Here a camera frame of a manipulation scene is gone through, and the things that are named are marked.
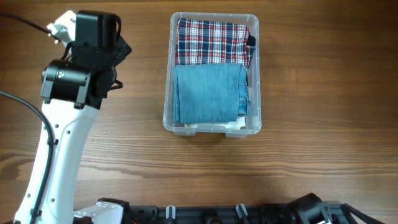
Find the blue jeans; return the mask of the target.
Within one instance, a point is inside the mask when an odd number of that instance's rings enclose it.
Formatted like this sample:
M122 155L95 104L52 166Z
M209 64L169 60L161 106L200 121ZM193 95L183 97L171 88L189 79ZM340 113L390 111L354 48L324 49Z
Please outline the blue jeans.
M249 113L251 102L244 65L176 65L173 72L174 123L228 123Z

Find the white printed shirt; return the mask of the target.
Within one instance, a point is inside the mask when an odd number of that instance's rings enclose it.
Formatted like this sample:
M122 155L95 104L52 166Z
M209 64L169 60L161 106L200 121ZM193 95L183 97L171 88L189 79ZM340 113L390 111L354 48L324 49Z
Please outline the white printed shirt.
M186 128L226 128L226 129L241 129L246 125L246 117L238 116L236 121L227 123L192 123L184 124Z

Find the red blue plaid shirt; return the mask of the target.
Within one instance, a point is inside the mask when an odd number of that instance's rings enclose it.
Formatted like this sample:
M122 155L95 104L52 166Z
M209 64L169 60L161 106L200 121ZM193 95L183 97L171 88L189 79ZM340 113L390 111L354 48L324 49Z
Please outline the red blue plaid shirt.
M178 20L175 63L240 63L248 67L256 49L249 26L230 22Z

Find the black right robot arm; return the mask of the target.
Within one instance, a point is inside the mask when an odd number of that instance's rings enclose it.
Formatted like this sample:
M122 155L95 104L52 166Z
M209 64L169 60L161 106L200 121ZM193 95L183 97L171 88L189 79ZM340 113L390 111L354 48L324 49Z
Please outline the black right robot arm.
M384 224L347 203L329 204L314 193L289 203L290 223L296 224L358 224L355 217L366 224Z

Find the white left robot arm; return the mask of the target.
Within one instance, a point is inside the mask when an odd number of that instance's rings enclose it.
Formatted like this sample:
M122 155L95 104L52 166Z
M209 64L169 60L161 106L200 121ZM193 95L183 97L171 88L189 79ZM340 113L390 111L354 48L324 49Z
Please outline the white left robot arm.
M124 223L129 204L101 199L74 210L87 136L102 99L116 83L116 63L53 60L43 71L40 141L26 195L14 223Z

